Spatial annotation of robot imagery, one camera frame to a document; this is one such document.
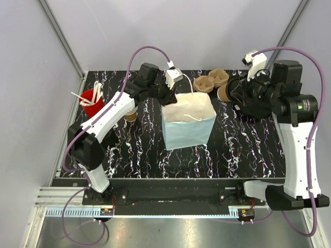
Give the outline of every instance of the black marble surface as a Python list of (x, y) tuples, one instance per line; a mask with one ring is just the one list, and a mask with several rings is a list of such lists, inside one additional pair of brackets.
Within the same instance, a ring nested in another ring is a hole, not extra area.
[[(183, 71), (191, 80), (209, 71)], [(228, 70), (232, 77), (242, 71)], [(125, 71), (90, 71), (84, 91), (95, 80), (103, 83), (103, 97), (108, 102), (122, 86)], [(176, 83), (177, 93), (189, 92), (188, 81)], [(272, 118), (256, 121), (247, 118), (233, 104), (210, 98), (217, 117), (208, 144), (166, 151), (162, 136), (161, 108), (155, 99), (139, 104), (138, 118), (130, 123), (121, 119), (114, 127), (119, 142), (108, 148), (103, 168), (109, 178), (229, 178), (284, 177), (285, 160)], [(76, 122), (87, 120), (79, 107)], [(68, 156), (69, 168), (76, 167)], [(66, 173), (61, 177), (81, 177)]]

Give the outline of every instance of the light blue paper bag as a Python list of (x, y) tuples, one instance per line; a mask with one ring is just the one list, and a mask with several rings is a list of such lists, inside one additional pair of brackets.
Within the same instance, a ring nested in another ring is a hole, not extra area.
[(178, 94), (177, 103), (162, 107), (162, 132), (167, 150), (207, 144), (216, 112), (209, 95)]

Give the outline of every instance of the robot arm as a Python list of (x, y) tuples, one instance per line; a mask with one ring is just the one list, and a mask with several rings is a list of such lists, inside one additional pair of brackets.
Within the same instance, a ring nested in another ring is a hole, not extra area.
[(103, 193), (110, 185), (104, 174), (102, 161), (107, 146), (116, 140), (112, 132), (114, 125), (147, 97), (156, 98), (163, 106), (177, 102), (174, 83), (183, 79), (183, 74), (173, 65), (165, 74), (159, 77), (160, 70), (157, 66), (142, 64), (138, 74), (127, 81), (125, 90), (116, 103), (115, 99), (118, 98), (120, 92), (117, 92), (93, 118), (80, 126), (73, 124), (69, 127), (68, 144), (83, 129), (91, 126), (74, 143), (70, 155), (87, 173), (92, 182), (92, 189), (96, 192)]
[[(312, 95), (300, 94), (302, 66), (297, 61), (280, 60), (274, 63), (271, 78), (264, 72), (266, 56), (261, 53), (252, 57), (248, 53), (243, 62), (252, 65), (247, 77), (229, 82), (229, 99), (244, 114), (264, 118), (273, 113), (278, 136), (285, 155), (285, 183), (272, 184), (259, 180), (244, 182), (244, 196), (264, 200), (273, 210), (294, 210), (311, 207), (309, 192), (313, 193), (318, 207), (329, 205), (329, 198), (321, 194), (316, 174), (315, 134), (310, 147), (311, 175), (307, 175), (306, 143), (318, 112), (318, 102)], [(313, 189), (308, 189), (311, 177)]]

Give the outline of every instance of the brown paper cup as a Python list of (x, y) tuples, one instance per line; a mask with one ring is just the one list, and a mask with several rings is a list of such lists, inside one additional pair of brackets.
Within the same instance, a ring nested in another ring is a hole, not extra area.
[(128, 122), (134, 122), (137, 119), (137, 109), (138, 109), (138, 107), (135, 107), (134, 109), (132, 109), (131, 111), (129, 111), (128, 113), (126, 113), (125, 116), (124, 116), (124, 118)]

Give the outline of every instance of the bag handle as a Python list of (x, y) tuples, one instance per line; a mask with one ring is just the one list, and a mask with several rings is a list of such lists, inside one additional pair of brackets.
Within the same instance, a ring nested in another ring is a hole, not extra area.
[(191, 86), (191, 92), (192, 92), (192, 95), (193, 95), (193, 87), (192, 87), (192, 82), (191, 82), (191, 79), (183, 73), (183, 75), (188, 79), (188, 82), (190, 83), (190, 86)]

